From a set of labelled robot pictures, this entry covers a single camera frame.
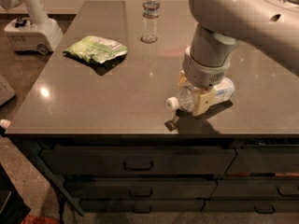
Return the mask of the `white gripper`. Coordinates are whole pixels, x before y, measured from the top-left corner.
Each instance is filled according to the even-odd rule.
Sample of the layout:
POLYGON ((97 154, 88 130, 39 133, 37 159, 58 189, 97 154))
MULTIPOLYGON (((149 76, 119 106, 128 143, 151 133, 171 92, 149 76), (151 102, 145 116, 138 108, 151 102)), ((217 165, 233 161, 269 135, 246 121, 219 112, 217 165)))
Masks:
MULTIPOLYGON (((187 47, 184 54, 182 70, 179 73, 178 85, 182 86, 188 81, 196 88, 214 87, 220 84, 228 69, 230 61, 224 62, 220 67, 208 67, 198 63, 191 55, 191 48, 187 47)), ((216 97, 216 90, 195 89, 192 92, 192 114, 198 117, 206 113, 216 97)))

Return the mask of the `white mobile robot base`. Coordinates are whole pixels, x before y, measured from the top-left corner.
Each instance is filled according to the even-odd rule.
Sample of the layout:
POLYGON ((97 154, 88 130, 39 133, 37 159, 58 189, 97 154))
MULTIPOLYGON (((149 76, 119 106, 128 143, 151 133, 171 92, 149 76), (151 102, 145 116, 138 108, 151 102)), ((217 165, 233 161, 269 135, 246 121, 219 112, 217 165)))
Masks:
POLYGON ((55 19, 48 16, 41 0, 0 0, 5 10, 25 4, 28 17, 18 16, 4 28, 15 51, 54 52, 64 34, 55 19))

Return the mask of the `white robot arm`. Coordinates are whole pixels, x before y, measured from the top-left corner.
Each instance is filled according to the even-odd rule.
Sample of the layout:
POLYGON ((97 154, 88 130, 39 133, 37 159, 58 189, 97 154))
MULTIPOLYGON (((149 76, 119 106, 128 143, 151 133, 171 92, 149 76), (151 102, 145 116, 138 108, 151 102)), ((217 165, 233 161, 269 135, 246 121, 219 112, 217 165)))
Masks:
POLYGON ((205 113, 230 67, 230 53, 243 41, 299 72, 299 0, 189 0, 197 21, 186 48, 179 85, 195 87, 194 116, 205 113))

